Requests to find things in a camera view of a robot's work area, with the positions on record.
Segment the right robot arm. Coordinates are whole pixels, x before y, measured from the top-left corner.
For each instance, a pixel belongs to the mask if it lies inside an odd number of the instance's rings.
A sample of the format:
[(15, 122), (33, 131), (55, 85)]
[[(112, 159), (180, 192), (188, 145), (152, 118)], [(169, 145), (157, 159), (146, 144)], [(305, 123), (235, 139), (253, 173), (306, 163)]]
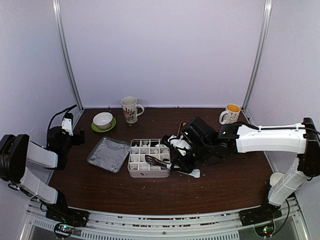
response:
[(259, 220), (268, 220), (285, 200), (305, 181), (320, 174), (320, 133), (311, 118), (283, 126), (254, 126), (245, 122), (224, 124), (219, 131), (196, 117), (182, 129), (181, 136), (164, 135), (161, 143), (179, 155), (174, 170), (190, 174), (198, 162), (211, 157), (249, 152), (291, 152), (296, 154), (290, 169), (277, 178), (270, 177), (266, 202), (256, 210)]

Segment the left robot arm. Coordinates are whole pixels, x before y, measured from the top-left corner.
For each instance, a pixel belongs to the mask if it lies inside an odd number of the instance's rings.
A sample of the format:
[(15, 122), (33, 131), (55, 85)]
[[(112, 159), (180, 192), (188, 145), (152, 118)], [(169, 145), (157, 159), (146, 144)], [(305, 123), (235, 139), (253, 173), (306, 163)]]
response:
[(70, 108), (60, 112), (61, 125), (48, 126), (46, 145), (41, 146), (27, 134), (6, 134), (0, 141), (0, 178), (8, 186), (22, 191), (31, 198), (46, 204), (53, 215), (61, 222), (72, 218), (65, 195), (44, 183), (27, 167), (27, 162), (47, 170), (62, 171), (68, 162), (68, 154), (73, 146), (85, 143), (85, 131), (73, 132), (73, 118)]

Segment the bunny tin lid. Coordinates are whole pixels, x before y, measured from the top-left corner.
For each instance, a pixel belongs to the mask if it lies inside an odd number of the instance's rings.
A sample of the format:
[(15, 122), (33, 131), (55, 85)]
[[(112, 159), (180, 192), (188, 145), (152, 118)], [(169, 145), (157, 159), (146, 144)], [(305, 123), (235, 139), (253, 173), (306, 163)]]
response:
[(118, 173), (130, 153), (128, 142), (103, 137), (87, 157), (87, 162), (112, 173)]

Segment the white handled tongs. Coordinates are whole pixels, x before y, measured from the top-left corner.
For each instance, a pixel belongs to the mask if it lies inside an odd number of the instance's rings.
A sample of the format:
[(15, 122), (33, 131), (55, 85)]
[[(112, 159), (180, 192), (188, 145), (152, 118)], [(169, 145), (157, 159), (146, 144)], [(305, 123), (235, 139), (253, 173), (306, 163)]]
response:
[(146, 161), (146, 163), (148, 163), (151, 166), (159, 166), (161, 168), (165, 168), (165, 169), (168, 169), (171, 171), (179, 172), (181, 174), (194, 177), (196, 179), (201, 177), (201, 171), (197, 168), (195, 168), (191, 172), (189, 172), (188, 169), (183, 169), (180, 166), (178, 166), (177, 164), (160, 160), (160, 159), (158, 159), (154, 156), (148, 155), (148, 154), (145, 156), (145, 161)]

